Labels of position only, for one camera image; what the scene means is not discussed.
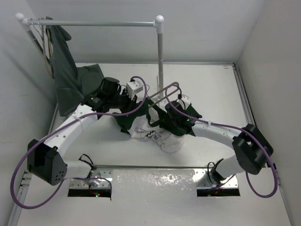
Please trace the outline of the wooden clothes hanger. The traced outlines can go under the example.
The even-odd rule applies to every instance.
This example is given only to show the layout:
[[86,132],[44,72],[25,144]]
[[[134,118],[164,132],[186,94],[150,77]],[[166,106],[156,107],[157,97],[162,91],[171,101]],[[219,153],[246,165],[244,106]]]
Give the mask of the wooden clothes hanger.
[[[168,89],[171,87],[175,87],[175,90],[173,90],[172,92],[168,93]],[[167,85],[166,87],[164,87],[163,89],[159,90],[158,92],[152,94],[151,96],[148,96],[149,100],[152,99],[156,99],[156,101],[154,101],[152,104],[149,104],[149,108],[154,107],[155,105],[159,104],[160,102],[164,101],[165,99],[167,99],[167,97],[173,95],[174,93],[180,92],[180,94],[182,94],[182,90],[180,88],[180,85],[178,82],[173,82],[169,85]]]

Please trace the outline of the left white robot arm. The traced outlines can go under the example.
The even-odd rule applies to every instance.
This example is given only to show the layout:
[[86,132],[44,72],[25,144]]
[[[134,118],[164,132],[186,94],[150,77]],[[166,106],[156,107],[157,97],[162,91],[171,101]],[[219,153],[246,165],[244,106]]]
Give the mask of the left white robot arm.
[[100,86],[88,94],[74,112],[43,142],[33,139],[28,144],[27,169],[52,186],[70,178],[87,178],[93,164],[83,160],[63,160],[67,149],[103,113],[119,109],[122,114],[136,108],[137,93],[144,85],[131,79],[123,88],[119,80],[105,77]]

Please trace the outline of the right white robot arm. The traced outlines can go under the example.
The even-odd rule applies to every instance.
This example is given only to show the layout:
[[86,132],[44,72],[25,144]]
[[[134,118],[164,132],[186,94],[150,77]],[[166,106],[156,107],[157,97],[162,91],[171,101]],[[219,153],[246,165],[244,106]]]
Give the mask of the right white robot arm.
[[228,177],[246,172],[257,175],[270,160],[274,150],[260,130],[253,124],[242,128],[220,126],[203,122],[202,116],[189,104],[172,101],[165,106],[167,112],[162,126],[177,136],[190,135],[208,138],[234,151],[227,159],[220,159],[208,172],[211,184],[221,184]]

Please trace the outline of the green and white t-shirt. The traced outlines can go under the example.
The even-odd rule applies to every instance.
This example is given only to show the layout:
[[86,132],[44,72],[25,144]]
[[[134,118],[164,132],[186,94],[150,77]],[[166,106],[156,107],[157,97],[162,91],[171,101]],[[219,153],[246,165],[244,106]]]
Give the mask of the green and white t-shirt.
[[121,132],[127,133],[133,139],[143,142],[152,141],[165,153],[176,153],[184,144],[184,136],[187,134],[172,134],[165,129],[164,117],[166,111],[155,105],[149,108],[153,101],[148,98],[143,106],[133,114],[115,117]]

